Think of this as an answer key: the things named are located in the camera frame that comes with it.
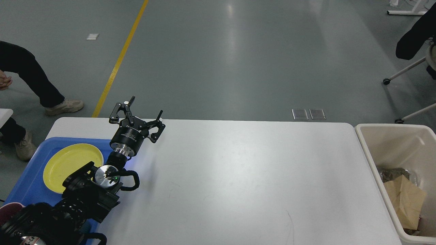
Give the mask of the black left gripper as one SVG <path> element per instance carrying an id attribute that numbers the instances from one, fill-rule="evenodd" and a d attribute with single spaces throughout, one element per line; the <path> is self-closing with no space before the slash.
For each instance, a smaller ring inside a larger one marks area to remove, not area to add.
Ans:
<path id="1" fill-rule="evenodd" d="M 136 156 L 145 138 L 156 143 L 166 127 L 161 118 L 163 110 L 160 110 L 157 118 L 153 121 L 143 121 L 134 117 L 130 107 L 135 98 L 132 96 L 129 101 L 117 102 L 109 116 L 110 124 L 119 125 L 110 141 L 110 147 L 113 151 L 126 157 Z"/>

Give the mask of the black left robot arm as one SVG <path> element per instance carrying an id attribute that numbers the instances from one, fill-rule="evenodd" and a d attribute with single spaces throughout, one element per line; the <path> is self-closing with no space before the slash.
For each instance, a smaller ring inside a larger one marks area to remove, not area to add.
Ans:
<path id="1" fill-rule="evenodd" d="M 103 166 L 89 161 L 71 173 L 62 185 L 61 200 L 51 206 L 45 202 L 27 205 L 1 222 L 1 242 L 5 245 L 81 245 L 89 239 L 107 243 L 103 233 L 85 232 L 87 220 L 101 223 L 119 202 L 118 191 L 134 191 L 140 186 L 136 171 L 125 169 L 143 141 L 155 143 L 165 124 L 162 111 L 153 121 L 133 116 L 128 102 L 117 103 L 109 117 L 118 130 L 110 141 L 112 152 Z"/>

